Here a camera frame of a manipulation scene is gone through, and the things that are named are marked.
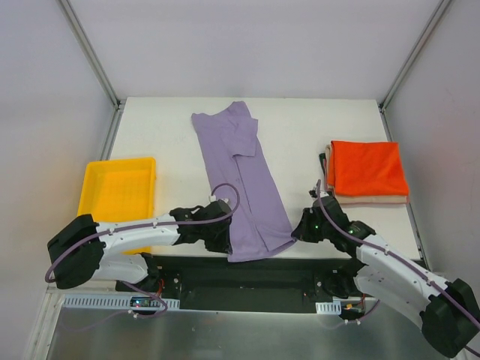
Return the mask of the purple t-shirt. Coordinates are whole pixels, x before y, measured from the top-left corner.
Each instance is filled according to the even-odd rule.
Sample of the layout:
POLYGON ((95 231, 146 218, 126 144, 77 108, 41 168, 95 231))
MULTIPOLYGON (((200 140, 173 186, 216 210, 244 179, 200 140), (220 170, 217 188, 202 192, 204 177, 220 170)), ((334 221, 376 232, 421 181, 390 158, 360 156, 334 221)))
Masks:
POLYGON ((247 104, 234 101, 214 115, 194 113, 191 121, 211 189, 238 206, 229 228, 228 260, 261 260, 291 247, 293 229, 247 104))

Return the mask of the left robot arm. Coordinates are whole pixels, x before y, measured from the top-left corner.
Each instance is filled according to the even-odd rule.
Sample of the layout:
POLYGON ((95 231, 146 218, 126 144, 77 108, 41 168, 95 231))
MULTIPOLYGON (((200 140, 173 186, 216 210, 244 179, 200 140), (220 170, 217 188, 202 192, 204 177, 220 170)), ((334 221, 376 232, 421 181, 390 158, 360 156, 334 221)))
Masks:
POLYGON ((45 280, 68 290, 92 280, 132 284, 143 292, 159 287, 160 275, 145 247, 190 245, 228 254, 235 209, 223 200, 207 206, 175 208, 151 219, 105 223, 91 214, 73 219, 47 243, 51 266, 45 280))

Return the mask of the yellow plastic tray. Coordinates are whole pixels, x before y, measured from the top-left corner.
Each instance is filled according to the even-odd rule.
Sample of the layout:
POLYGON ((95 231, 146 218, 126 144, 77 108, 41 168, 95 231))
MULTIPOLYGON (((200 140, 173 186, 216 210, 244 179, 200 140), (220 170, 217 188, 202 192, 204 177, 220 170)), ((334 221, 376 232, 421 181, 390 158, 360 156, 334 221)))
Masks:
POLYGON ((151 218, 155 180, 153 157, 91 162, 85 168, 77 214, 115 223, 151 218))

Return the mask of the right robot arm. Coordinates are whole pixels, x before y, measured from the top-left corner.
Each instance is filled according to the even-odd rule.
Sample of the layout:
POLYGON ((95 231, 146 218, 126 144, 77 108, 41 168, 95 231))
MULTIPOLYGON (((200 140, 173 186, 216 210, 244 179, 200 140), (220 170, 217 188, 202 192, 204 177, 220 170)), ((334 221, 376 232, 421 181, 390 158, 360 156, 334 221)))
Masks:
POLYGON ((358 292, 373 296, 410 320, 449 359, 467 349, 479 334, 479 304, 468 283, 447 280, 400 254, 366 223, 350 220, 329 193, 310 196, 313 204, 303 209, 292 237, 328 240, 350 257, 322 282, 326 293, 341 299, 358 292))

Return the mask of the left aluminium frame post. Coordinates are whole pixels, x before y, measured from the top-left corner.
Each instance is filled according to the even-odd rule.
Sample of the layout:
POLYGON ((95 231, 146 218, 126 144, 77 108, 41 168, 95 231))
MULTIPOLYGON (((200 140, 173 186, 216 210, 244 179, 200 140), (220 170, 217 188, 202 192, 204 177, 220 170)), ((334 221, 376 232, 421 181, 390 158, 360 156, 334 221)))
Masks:
POLYGON ((57 0, 56 4, 63 13, 64 18, 66 19, 67 24, 73 33, 73 36, 76 38, 76 41, 79 44, 79 47, 82 50, 82 53, 85 56, 91 70, 97 78, 100 87, 103 89, 104 94, 112 104, 113 109, 118 110, 122 101, 116 94, 116 91, 114 90, 113 85, 110 82, 103 65, 101 64, 101 61, 98 58, 95 49, 92 46, 85 29, 83 28, 80 18, 74 10, 73 5, 68 0, 57 0))

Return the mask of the aluminium frame post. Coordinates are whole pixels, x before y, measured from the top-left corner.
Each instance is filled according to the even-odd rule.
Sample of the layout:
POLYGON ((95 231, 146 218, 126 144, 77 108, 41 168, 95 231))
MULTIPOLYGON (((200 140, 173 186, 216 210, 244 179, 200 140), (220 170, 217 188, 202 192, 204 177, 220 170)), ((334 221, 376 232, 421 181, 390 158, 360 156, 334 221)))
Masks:
POLYGON ((103 65, 101 64, 101 61, 98 58, 95 49, 92 46, 85 29, 83 28, 80 18, 74 10, 73 5, 68 0, 57 0, 56 4, 63 13, 64 18, 66 19, 67 24, 73 33, 73 36, 76 38, 76 41, 79 44, 79 47, 82 50, 82 53, 85 56, 91 70, 97 78, 100 87, 103 89, 104 94, 112 104, 113 109, 118 110, 122 101, 116 94, 116 91, 114 90, 113 85, 110 82, 103 65))
POLYGON ((378 103, 379 111, 381 113, 384 113, 389 107, 389 104, 393 101, 402 83, 405 81, 416 62, 420 59, 426 46, 433 38, 435 31, 438 29, 440 23, 446 17, 446 14, 454 3, 454 0, 441 0, 436 4, 432 14, 429 16, 426 24, 413 44, 412 49, 408 52, 403 64, 400 66, 400 69, 393 79, 392 84, 389 86, 388 91, 378 103))

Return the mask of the right aluminium frame post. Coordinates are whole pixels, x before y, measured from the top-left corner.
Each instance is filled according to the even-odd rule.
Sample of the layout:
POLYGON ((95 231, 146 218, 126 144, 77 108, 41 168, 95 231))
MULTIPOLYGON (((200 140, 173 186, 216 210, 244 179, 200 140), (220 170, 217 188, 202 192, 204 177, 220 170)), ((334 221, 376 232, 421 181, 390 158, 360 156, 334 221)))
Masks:
POLYGON ((412 49, 408 52, 403 64, 400 66, 400 69, 393 79, 392 84, 389 86, 388 91, 378 103, 379 111, 381 113, 384 113, 389 107, 389 104, 393 101, 402 83, 405 81, 416 62, 420 59, 426 46, 433 38, 435 31, 438 29, 440 23, 446 17, 446 14, 454 3, 454 0, 441 0, 436 4, 432 14, 429 16, 426 24, 413 44, 412 49))

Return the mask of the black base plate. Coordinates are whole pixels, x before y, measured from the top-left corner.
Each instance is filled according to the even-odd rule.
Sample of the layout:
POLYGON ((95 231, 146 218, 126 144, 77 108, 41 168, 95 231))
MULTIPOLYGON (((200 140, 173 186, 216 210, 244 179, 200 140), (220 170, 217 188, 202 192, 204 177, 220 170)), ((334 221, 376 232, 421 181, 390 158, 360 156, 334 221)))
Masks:
POLYGON ((147 276, 134 286, 182 310, 312 314, 317 302, 358 298, 354 259, 261 259, 143 254, 147 276))

